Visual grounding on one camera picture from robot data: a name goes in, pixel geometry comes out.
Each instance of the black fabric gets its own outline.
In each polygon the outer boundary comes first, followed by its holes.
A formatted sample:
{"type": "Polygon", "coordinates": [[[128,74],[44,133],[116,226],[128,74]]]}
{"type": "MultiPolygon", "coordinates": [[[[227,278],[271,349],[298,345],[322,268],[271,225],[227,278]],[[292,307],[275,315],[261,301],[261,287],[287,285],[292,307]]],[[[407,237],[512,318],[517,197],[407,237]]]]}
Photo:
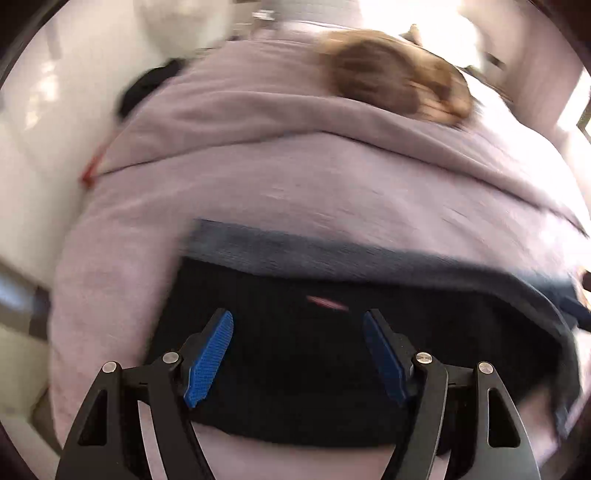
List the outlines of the black fabric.
{"type": "Polygon", "coordinates": [[[117,108],[117,115],[120,120],[125,120],[129,114],[138,106],[150,93],[158,89],[165,80],[168,80],[183,69],[183,59],[172,59],[166,65],[157,67],[144,73],[136,82],[129,87],[122,95],[117,108]]]}
{"type": "Polygon", "coordinates": [[[361,318],[370,308],[379,308],[396,332],[444,363],[491,362],[515,401],[555,374],[560,356],[551,335],[492,295],[261,277],[185,258],[148,361],[180,347],[218,307],[233,313],[235,334],[193,420],[270,442],[396,442],[408,412],[388,401],[367,351],[361,318]]]}

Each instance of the white wall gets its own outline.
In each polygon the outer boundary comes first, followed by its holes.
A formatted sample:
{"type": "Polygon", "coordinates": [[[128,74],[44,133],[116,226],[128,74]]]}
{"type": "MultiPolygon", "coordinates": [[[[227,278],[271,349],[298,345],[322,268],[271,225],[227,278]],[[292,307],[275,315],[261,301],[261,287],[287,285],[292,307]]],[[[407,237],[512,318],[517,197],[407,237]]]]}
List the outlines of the white wall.
{"type": "MultiPolygon", "coordinates": [[[[527,20],[520,0],[462,0],[459,11],[474,23],[483,35],[483,50],[494,55],[512,70],[521,61],[527,36],[527,20]]],[[[500,86],[505,75],[493,66],[485,68],[487,79],[500,86]]]]}
{"type": "Polygon", "coordinates": [[[0,261],[51,286],[116,100],[163,60],[133,0],[70,0],[33,38],[0,90],[0,261]]]}

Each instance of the bright window light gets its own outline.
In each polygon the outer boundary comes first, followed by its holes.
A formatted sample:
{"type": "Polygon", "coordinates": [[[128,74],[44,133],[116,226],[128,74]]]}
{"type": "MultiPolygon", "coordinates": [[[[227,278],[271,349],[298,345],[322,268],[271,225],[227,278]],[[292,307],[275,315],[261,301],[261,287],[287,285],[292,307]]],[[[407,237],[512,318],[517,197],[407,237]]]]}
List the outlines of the bright window light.
{"type": "Polygon", "coordinates": [[[575,87],[574,92],[570,95],[569,101],[558,119],[558,126],[562,130],[569,131],[577,127],[577,123],[579,123],[579,119],[589,103],[590,94],[591,76],[589,76],[589,72],[587,72],[586,69],[583,69],[579,82],[575,87]]]}

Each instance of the black cloth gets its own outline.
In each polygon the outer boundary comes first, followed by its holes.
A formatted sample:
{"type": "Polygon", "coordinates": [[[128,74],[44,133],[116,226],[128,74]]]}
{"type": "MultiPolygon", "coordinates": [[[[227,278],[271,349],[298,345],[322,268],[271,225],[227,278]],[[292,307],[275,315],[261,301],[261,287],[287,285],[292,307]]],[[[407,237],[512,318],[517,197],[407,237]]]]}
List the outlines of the black cloth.
{"type": "Polygon", "coordinates": [[[117,108],[117,116],[119,119],[121,121],[125,120],[134,108],[137,107],[148,95],[158,89],[165,80],[178,75],[184,66],[185,61],[183,59],[172,59],[166,65],[144,73],[121,96],[117,108]]]}
{"type": "Polygon", "coordinates": [[[388,400],[365,345],[361,320],[371,308],[446,364],[489,361],[516,402],[553,379],[559,428],[579,393],[571,333],[548,299],[513,275],[459,262],[202,222],[147,361],[179,348],[218,307],[234,315],[235,333],[192,419],[232,434],[327,447],[396,443],[409,412],[388,400]],[[345,280],[347,268],[359,277],[345,280]]]}

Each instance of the lavender blanket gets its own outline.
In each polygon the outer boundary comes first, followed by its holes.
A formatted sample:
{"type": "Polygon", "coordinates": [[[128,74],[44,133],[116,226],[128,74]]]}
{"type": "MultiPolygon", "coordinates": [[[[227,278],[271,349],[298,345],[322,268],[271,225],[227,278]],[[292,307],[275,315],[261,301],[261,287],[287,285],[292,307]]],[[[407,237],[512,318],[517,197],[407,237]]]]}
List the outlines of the lavender blanket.
{"type": "MultiPolygon", "coordinates": [[[[108,150],[58,267],[60,440],[103,363],[141,362],[195,218],[574,274],[589,214],[573,176],[468,81],[477,108],[461,129],[420,122],[329,96],[309,39],[285,36],[228,43],[148,99],[108,150]]],[[[551,439],[539,398],[531,428],[551,439]]]]}

